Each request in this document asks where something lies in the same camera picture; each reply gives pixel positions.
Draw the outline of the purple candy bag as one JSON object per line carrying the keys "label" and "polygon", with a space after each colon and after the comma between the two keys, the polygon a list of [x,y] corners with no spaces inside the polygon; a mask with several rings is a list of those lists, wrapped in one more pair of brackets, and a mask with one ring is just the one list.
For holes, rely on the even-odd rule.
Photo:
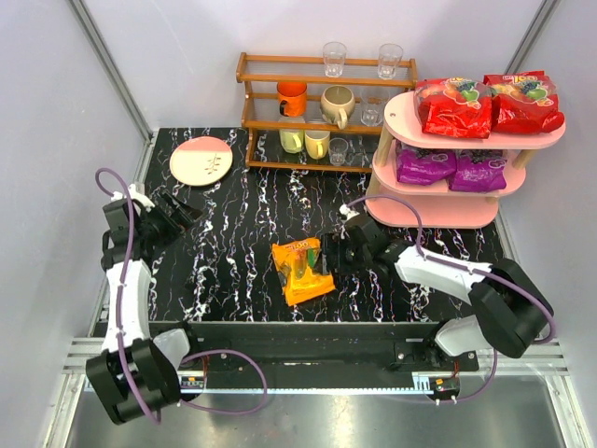
{"label": "purple candy bag", "polygon": [[507,159],[502,150],[461,150],[449,189],[458,192],[491,192],[504,189]]}
{"label": "purple candy bag", "polygon": [[429,186],[456,172],[456,154],[450,150],[412,147],[401,143],[396,150],[396,180]]}

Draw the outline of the pink and cream plate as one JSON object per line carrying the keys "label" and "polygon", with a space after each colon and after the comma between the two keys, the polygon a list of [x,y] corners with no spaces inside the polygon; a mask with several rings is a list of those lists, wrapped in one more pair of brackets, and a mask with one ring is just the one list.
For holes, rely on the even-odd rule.
{"label": "pink and cream plate", "polygon": [[232,162],[232,150],[225,141],[201,136],[179,145],[170,158],[169,167],[178,182],[205,187],[221,180]]}

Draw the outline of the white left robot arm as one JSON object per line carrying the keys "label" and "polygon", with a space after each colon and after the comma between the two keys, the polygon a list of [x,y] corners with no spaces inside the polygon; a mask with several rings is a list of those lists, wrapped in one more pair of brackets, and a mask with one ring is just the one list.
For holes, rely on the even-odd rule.
{"label": "white left robot arm", "polygon": [[151,336],[148,293],[154,255],[194,226],[200,211],[164,193],[154,202],[134,183],[103,208],[108,229],[101,266],[109,285],[108,324],[101,352],[86,374],[110,420],[121,425],[181,398],[177,368],[189,354],[190,327],[177,323]]}

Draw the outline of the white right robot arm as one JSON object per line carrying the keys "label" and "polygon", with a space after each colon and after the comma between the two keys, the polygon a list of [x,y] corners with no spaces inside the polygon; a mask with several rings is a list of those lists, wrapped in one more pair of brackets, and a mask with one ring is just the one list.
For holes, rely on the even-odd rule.
{"label": "white right robot arm", "polygon": [[512,259],[464,262],[403,239],[387,236],[370,217],[348,219],[342,232],[321,238],[315,270],[347,275],[370,270],[382,280],[395,278],[430,287],[466,304],[472,314],[439,323],[426,339],[432,352],[458,357],[493,349],[520,358],[539,336],[554,334],[554,311],[523,268]]}

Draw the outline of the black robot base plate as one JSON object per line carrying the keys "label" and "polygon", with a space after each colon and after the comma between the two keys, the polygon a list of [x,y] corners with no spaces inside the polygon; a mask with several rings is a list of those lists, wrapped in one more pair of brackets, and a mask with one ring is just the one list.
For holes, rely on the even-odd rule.
{"label": "black robot base plate", "polygon": [[432,343],[433,323],[169,322],[149,324],[156,336],[167,329],[190,331],[194,350],[229,348],[269,364],[370,364],[406,371],[476,371],[472,350],[442,355]]}

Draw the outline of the red candy bag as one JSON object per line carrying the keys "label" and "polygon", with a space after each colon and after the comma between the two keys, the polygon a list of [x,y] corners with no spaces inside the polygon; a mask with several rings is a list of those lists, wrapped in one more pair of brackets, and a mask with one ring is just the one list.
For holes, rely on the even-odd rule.
{"label": "red candy bag", "polygon": [[424,79],[414,91],[423,133],[487,139],[492,129],[492,94],[481,81],[464,77]]}
{"label": "red candy bag", "polygon": [[557,87],[543,70],[485,75],[483,83],[492,93],[493,132],[531,135],[563,126]]}

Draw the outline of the orange candy bag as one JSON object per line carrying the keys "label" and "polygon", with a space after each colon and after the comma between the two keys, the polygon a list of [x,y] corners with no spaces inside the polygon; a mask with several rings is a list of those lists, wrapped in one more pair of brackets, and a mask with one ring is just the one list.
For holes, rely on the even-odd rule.
{"label": "orange candy bag", "polygon": [[335,289],[333,276],[318,273],[321,242],[311,237],[285,245],[271,245],[271,255],[288,306],[323,296]]}

